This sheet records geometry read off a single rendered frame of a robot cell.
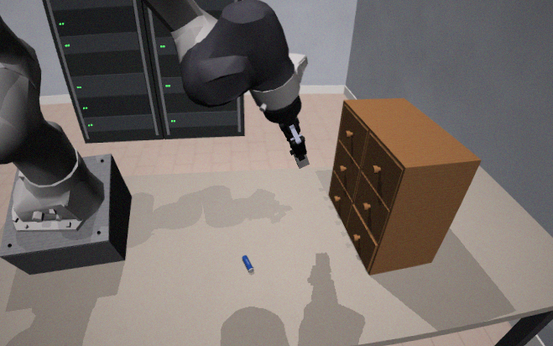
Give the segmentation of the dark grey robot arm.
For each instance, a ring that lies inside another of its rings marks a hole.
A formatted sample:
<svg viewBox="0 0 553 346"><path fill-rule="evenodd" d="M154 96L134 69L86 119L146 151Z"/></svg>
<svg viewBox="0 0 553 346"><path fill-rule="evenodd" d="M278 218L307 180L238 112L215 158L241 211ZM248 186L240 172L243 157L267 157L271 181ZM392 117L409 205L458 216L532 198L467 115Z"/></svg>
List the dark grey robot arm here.
<svg viewBox="0 0 553 346"><path fill-rule="evenodd" d="M217 21L194 0L142 1L171 32L183 88L195 104L218 107L250 91L265 112L299 96L307 56L289 53L267 3L231 3ZM40 83L34 48L0 16L0 165L19 169L13 224L17 232L78 232L105 199L104 185L62 127L44 120Z"/></svg>

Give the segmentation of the brown wooden chest of drawers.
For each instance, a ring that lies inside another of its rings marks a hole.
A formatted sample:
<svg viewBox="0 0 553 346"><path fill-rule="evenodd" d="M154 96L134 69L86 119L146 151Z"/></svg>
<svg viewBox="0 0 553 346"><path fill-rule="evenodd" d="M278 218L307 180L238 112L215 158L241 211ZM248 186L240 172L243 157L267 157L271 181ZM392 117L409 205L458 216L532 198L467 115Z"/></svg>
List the brown wooden chest of drawers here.
<svg viewBox="0 0 553 346"><path fill-rule="evenodd" d="M368 136L359 165L340 136L347 151L360 167L357 187L368 145L369 134L402 166L403 172L389 207L375 185L376 192L389 209L369 275L429 264L436 256L451 223L462 204L481 160L437 123L404 98L343 100L344 105L368 128Z"/></svg>

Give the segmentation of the blue aa battery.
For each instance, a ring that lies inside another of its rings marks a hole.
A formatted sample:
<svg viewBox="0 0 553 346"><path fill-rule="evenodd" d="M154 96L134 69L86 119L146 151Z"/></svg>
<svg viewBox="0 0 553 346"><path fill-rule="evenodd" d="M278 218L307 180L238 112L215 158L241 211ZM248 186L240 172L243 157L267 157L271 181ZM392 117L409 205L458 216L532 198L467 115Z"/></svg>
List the blue aa battery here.
<svg viewBox="0 0 553 346"><path fill-rule="evenodd" d="M252 265L251 265L251 263L250 263L248 257L247 257L246 255L244 255L244 256L242 257L242 259L243 259L243 262L244 262L244 264L246 265L246 267L247 267L247 269L248 269L248 272L249 272L249 273L254 272L254 268L252 267Z"/></svg>

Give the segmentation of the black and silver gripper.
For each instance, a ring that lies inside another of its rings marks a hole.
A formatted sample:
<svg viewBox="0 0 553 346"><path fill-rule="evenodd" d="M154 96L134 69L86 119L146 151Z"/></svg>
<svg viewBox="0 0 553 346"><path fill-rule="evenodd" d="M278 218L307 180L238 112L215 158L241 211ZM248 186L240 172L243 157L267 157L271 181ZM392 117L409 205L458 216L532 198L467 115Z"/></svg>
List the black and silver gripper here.
<svg viewBox="0 0 553 346"><path fill-rule="evenodd" d="M263 114L270 122L279 124L285 138L290 143L290 153L294 155L296 163L301 169L310 163L306 155L305 137L299 134L300 122L297 115L300 110L301 100L300 96L298 96L289 106L276 111L266 110Z"/></svg>

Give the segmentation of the brown wooden drawer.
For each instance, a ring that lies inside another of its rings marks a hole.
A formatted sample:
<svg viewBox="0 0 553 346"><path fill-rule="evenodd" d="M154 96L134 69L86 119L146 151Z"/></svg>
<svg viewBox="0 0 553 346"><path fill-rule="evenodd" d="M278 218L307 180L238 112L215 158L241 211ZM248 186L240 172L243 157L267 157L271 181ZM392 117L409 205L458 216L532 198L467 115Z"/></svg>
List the brown wooden drawer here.
<svg viewBox="0 0 553 346"><path fill-rule="evenodd" d="M369 134L363 170L391 207L403 168L373 134Z"/></svg>
<svg viewBox="0 0 553 346"><path fill-rule="evenodd" d="M338 141L334 168L353 199L360 167L347 151L341 140Z"/></svg>
<svg viewBox="0 0 553 346"><path fill-rule="evenodd" d="M373 258L378 248L378 244L363 218L359 214L355 204L352 205L352 210L347 224L347 233L353 241L353 245L363 262L366 271L370 270Z"/></svg>
<svg viewBox="0 0 553 346"><path fill-rule="evenodd" d="M356 115L344 105L340 138L347 146L359 165L362 164L363 152L368 136L368 129Z"/></svg>
<svg viewBox="0 0 553 346"><path fill-rule="evenodd" d="M363 172L360 175L354 202L379 242L389 209Z"/></svg>
<svg viewBox="0 0 553 346"><path fill-rule="evenodd" d="M331 182L330 197L342 219L347 227L350 211L352 208L352 199L347 193L347 190L341 183L335 171L333 171L333 177Z"/></svg>

